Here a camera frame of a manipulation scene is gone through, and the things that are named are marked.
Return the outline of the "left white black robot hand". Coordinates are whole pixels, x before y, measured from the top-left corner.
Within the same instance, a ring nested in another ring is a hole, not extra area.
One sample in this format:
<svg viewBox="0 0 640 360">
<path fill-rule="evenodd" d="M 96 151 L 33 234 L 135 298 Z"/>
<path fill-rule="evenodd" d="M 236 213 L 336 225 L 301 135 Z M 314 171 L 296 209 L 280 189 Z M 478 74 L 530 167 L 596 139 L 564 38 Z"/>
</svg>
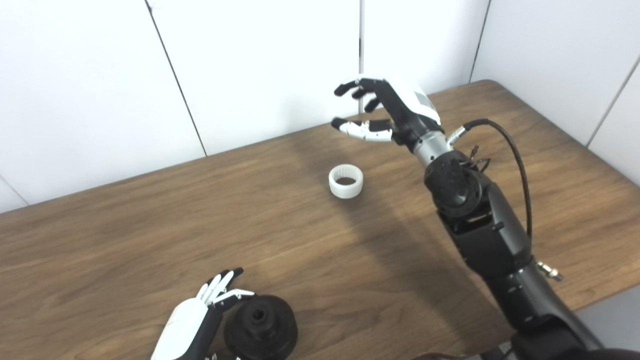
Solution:
<svg viewBox="0 0 640 360">
<path fill-rule="evenodd" d="M 152 360 L 236 360 L 235 355 L 221 355 L 210 348 L 224 319 L 224 314 L 240 301 L 256 293 L 232 289 L 243 268 L 224 269 L 206 281 L 194 297 L 181 301 L 170 314 Z"/>
</svg>

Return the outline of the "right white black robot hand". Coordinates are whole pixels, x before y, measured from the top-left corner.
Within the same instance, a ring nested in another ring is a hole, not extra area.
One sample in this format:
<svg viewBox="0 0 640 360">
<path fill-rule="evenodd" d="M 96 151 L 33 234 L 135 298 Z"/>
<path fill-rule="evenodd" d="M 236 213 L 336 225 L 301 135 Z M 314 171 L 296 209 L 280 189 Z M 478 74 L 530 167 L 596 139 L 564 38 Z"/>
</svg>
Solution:
<svg viewBox="0 0 640 360">
<path fill-rule="evenodd" d="M 365 106 L 365 112 L 372 113 L 382 105 L 389 118 L 348 120 L 334 117 L 330 122 L 331 127 L 347 136 L 368 142 L 393 141 L 413 150 L 419 139 L 428 133 L 445 133 L 441 117 L 428 96 L 419 87 L 409 85 L 404 80 L 359 74 L 339 84 L 334 95 L 342 97 L 349 91 L 352 91 L 350 95 L 355 100 L 374 94 L 374 98 Z"/>
</svg>

